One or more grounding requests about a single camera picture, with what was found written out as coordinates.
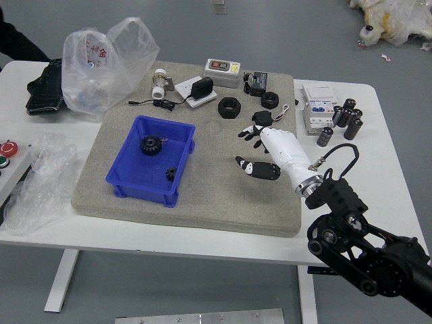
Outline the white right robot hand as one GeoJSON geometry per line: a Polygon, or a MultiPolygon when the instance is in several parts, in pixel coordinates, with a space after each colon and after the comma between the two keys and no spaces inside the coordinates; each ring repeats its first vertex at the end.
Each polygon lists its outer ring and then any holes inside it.
{"type": "Polygon", "coordinates": [[[272,162],[252,162],[237,156],[238,165],[251,177],[276,180],[281,174],[290,177],[293,190],[299,196],[309,197],[323,182],[323,177],[309,169],[311,162],[293,133],[265,126],[250,126],[238,134],[246,140],[258,136],[254,147],[265,147],[272,162]]]}

